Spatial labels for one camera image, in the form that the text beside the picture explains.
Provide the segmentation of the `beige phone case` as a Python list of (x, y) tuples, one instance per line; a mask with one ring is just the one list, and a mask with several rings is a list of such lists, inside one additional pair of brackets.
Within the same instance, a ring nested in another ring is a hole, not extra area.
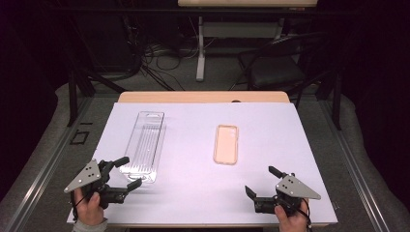
[(214, 149), (214, 162), (234, 165), (238, 159), (239, 130), (232, 125), (218, 125)]

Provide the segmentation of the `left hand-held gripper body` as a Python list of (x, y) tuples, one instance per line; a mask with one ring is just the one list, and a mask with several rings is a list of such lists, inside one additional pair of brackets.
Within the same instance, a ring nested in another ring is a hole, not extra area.
[(127, 188), (112, 188), (108, 181), (113, 161), (90, 160), (64, 188), (64, 193), (81, 189), (83, 196), (89, 200), (94, 192), (100, 195), (100, 206), (106, 209), (110, 203), (122, 204), (128, 195)]

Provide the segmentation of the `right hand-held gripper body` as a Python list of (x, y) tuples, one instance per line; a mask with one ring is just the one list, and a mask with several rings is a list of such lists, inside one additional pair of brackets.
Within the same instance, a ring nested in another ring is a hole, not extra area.
[(321, 195), (308, 187), (292, 174), (281, 177), (276, 184), (276, 194), (272, 197), (258, 197), (253, 195), (254, 210), (256, 213), (274, 214), (275, 207), (281, 206), (288, 217), (300, 212), (304, 199), (320, 200)]

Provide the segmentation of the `white desk with metal frame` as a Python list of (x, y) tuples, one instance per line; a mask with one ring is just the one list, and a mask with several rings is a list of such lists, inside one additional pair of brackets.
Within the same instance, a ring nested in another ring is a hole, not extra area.
[[(178, 0), (179, 7), (198, 8), (233, 8), (241, 10), (256, 8), (268, 10), (300, 10), (315, 8), (318, 0)], [(275, 22), (204, 22), (198, 18), (198, 60), (196, 80), (204, 80), (205, 72), (205, 37), (214, 38), (275, 38), (278, 39), (283, 29), (284, 18)]]

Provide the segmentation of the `black chair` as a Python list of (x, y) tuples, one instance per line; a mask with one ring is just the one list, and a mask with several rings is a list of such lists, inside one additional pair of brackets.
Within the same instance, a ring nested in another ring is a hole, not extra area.
[(328, 41), (324, 32), (285, 36), (243, 51), (238, 55), (241, 76), (249, 90), (277, 90), (293, 86), (296, 90), (307, 80), (302, 64), (308, 62)]

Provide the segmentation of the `person's right hand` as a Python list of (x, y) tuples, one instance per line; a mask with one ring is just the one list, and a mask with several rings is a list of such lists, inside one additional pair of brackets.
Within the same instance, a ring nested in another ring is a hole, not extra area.
[(289, 217), (280, 205), (275, 207), (279, 232), (307, 232), (308, 219), (301, 213)]

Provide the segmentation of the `clear plastic tray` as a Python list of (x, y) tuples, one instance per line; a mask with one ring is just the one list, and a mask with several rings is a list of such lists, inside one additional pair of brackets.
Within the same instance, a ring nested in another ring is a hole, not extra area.
[(152, 184), (157, 179), (166, 124), (164, 113), (140, 111), (136, 117), (125, 156), (130, 162), (120, 172), (130, 181)]

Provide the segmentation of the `metal floor rail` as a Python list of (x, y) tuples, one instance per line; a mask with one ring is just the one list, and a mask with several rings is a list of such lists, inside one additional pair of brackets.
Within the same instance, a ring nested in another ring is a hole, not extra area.
[(78, 118), (68, 127), (60, 103), (33, 155), (0, 202), (0, 232), (71, 232), (70, 196), (63, 188), (93, 154), (93, 100), (80, 102)]
[(370, 191), (368, 184), (364, 178), (362, 171), (357, 164), (357, 161), (352, 153), (343, 132), (337, 128), (332, 118), (332, 109), (326, 101), (319, 101), (319, 105), (325, 115), (326, 121), (332, 131), (332, 134), (337, 140), (341, 149), (341, 156), (343, 162), (348, 170), (348, 173), (355, 186), (362, 204), (366, 210), (366, 214), (373, 226), (375, 232), (391, 232), (387, 222), (385, 221), (376, 200)]

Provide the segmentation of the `black stand leg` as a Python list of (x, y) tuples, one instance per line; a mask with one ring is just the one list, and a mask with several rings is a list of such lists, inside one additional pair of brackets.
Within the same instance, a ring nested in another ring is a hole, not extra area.
[(68, 81), (70, 103), (69, 127), (73, 125), (78, 117), (77, 90), (80, 90), (86, 98), (91, 98), (96, 94), (96, 90), (91, 83), (92, 80), (98, 81), (102, 85), (114, 90), (117, 93), (123, 93), (126, 91), (125, 88), (88, 69), (70, 71)]
[(316, 97), (319, 100), (326, 100), (330, 94), (332, 97), (332, 122), (336, 128), (340, 131), (340, 102), (341, 102), (341, 75), (339, 72), (329, 72), (323, 78), (319, 89), (316, 93)]

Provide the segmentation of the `person's left hand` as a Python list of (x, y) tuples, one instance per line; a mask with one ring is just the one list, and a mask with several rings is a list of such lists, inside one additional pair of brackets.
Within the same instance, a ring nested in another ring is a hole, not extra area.
[(100, 206), (100, 195), (94, 192), (89, 200), (83, 197), (82, 190), (73, 191), (74, 205), (78, 219), (86, 225), (95, 226), (104, 222), (103, 208)]

